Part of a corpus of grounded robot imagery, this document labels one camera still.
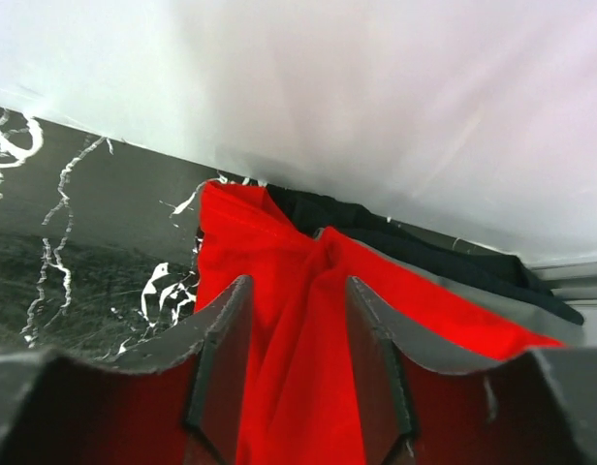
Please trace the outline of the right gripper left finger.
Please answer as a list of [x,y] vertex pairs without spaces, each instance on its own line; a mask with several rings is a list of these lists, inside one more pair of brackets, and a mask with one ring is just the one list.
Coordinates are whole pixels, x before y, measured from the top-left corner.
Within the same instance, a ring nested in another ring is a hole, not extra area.
[[253,281],[107,360],[0,348],[0,464],[232,464]]

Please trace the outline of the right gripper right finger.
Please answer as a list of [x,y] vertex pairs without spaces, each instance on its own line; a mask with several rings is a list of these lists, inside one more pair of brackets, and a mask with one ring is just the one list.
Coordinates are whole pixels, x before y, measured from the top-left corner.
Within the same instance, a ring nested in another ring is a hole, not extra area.
[[597,347],[496,361],[356,277],[346,324],[369,464],[597,464]]

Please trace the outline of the red t shirt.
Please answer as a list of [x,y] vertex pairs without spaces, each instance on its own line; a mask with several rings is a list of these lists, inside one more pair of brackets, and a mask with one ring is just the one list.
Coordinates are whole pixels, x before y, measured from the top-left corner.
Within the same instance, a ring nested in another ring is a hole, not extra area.
[[556,345],[335,229],[318,238],[302,234],[262,187],[206,183],[200,225],[197,307],[240,275],[254,281],[240,464],[364,462],[346,332],[350,276],[421,326],[481,355],[504,360]]

